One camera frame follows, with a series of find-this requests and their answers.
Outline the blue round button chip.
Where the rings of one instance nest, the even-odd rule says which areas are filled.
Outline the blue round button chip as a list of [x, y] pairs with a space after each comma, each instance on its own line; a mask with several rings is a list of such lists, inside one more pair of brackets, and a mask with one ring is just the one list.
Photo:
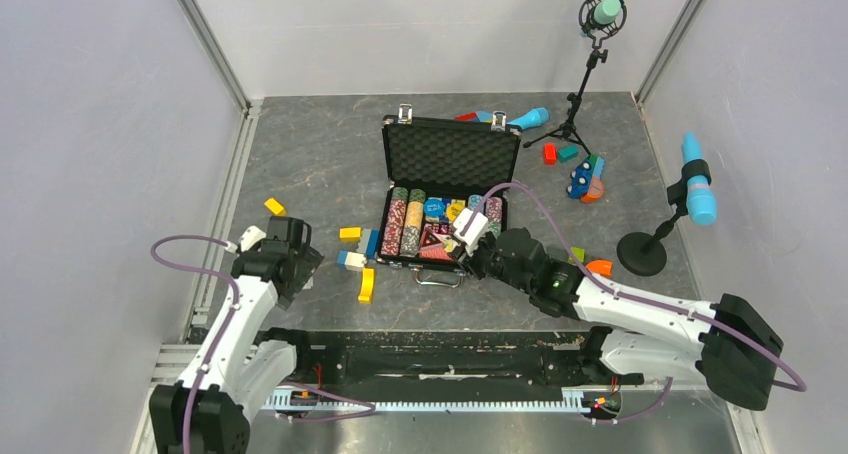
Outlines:
[[440, 222], [445, 217], [445, 210], [442, 198], [430, 197], [424, 203], [424, 215], [428, 222]]

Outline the yellow round button chip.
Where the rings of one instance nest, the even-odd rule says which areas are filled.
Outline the yellow round button chip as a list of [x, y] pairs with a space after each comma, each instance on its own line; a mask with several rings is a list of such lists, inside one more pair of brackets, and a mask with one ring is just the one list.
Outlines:
[[448, 204], [445, 208], [446, 219], [450, 223], [453, 223], [465, 208], [466, 208], [466, 205], [465, 205], [464, 201], [454, 200], [453, 202]]

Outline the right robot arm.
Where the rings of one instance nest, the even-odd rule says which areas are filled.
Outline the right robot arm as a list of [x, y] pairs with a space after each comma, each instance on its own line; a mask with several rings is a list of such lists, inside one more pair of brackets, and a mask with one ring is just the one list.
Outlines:
[[747, 300], [725, 293], [710, 303], [633, 289], [550, 256], [525, 228], [496, 235], [470, 208], [453, 221], [451, 235], [450, 255], [466, 273], [511, 286], [551, 317], [600, 324], [577, 356], [585, 379], [701, 379], [727, 402], [766, 409], [783, 341]]

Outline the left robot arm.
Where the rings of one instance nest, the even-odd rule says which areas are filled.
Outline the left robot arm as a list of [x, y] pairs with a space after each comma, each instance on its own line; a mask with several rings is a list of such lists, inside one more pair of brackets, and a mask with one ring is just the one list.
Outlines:
[[266, 229], [251, 226], [238, 242], [207, 237], [235, 254], [222, 273], [169, 261], [166, 267], [215, 277], [228, 297], [197, 353], [171, 384], [159, 384], [149, 398], [155, 449], [159, 453], [244, 453], [251, 423], [277, 384], [306, 379], [314, 368], [308, 335], [274, 328], [259, 332], [275, 307], [287, 308], [308, 287], [322, 254], [311, 244], [312, 228], [302, 219], [271, 216]]

